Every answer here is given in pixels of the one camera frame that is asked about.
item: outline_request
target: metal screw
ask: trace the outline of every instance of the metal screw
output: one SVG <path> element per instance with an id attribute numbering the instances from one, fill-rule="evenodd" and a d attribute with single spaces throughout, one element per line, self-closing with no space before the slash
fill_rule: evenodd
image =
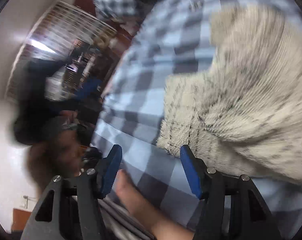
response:
<path id="1" fill-rule="evenodd" d="M 57 175 L 57 176 L 54 176 L 53 177 L 53 181 L 54 182 L 58 182 L 58 181 L 60 181 L 61 180 L 61 176 L 60 175 Z"/>
<path id="2" fill-rule="evenodd" d="M 214 174 L 214 173 L 216 173 L 216 169 L 214 169 L 214 168 L 207 168 L 207 170 L 206 170 L 209 174 Z"/>
<path id="3" fill-rule="evenodd" d="M 249 181 L 250 177 L 246 174 L 243 174 L 243 175 L 241 175 L 241 179 L 244 180 L 244 181 Z"/>
<path id="4" fill-rule="evenodd" d="M 91 174 L 94 174 L 94 173 L 95 173 L 95 169 L 88 169 L 87 170 L 88 175 L 91 175 Z"/>

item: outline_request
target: brown wooden panel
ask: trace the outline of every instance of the brown wooden panel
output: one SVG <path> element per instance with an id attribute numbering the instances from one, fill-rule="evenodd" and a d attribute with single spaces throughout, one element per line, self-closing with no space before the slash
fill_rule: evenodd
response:
<path id="1" fill-rule="evenodd" d="M 73 5 L 95 16 L 95 6 L 93 4 L 93 0 L 74 0 Z"/>

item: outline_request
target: knit garment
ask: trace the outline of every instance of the knit garment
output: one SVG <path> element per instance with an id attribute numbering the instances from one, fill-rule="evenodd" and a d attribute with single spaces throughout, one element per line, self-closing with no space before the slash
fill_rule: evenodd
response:
<path id="1" fill-rule="evenodd" d="M 157 146 L 302 183 L 302 32 L 272 8 L 232 7 L 212 15 L 211 44 L 208 71 L 168 77 Z"/>

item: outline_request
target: beige sweater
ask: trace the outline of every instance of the beige sweater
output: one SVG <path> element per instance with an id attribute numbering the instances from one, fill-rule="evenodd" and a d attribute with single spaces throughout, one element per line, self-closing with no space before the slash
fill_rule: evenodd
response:
<path id="1" fill-rule="evenodd" d="M 207 166 L 302 183 L 302 33 L 263 6 L 212 15 L 207 72 L 166 81 L 157 145 Z"/>

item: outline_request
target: gray striped fabric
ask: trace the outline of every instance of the gray striped fabric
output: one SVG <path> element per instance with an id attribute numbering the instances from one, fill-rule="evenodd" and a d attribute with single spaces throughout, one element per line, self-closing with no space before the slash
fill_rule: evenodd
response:
<path id="1" fill-rule="evenodd" d="M 105 155 L 113 144 L 121 145 L 125 169 L 143 195 L 190 229 L 196 226 L 203 204 L 192 195 L 180 160 L 155 146 L 165 79 L 210 66 L 215 48 L 209 43 L 209 17 L 231 4 L 273 6 L 302 29 L 301 12 L 293 0 L 161 0 L 118 66 L 92 139 Z M 291 238 L 302 225 L 302 189 L 271 179 L 254 182 L 282 236 Z"/>

